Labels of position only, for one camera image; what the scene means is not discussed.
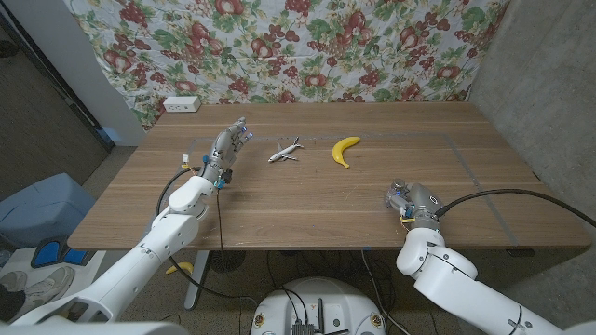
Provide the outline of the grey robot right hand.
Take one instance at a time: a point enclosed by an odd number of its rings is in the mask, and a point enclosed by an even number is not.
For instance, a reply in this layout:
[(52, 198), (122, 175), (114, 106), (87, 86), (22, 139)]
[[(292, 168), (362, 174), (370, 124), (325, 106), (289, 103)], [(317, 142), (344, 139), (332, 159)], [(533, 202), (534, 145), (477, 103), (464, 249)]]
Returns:
[(442, 203), (437, 195), (420, 183), (394, 180), (387, 190), (385, 203), (400, 214), (400, 223), (407, 231), (415, 228), (440, 230), (436, 212), (442, 208)]

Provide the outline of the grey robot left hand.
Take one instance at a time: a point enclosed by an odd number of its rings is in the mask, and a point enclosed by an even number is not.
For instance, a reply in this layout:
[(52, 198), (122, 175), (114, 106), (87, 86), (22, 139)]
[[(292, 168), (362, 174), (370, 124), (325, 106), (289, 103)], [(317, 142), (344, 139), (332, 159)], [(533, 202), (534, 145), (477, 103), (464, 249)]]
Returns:
[(216, 182), (222, 172), (234, 164), (237, 153), (251, 138), (252, 134), (246, 129), (246, 118), (242, 116), (217, 136), (202, 177), (211, 183)]

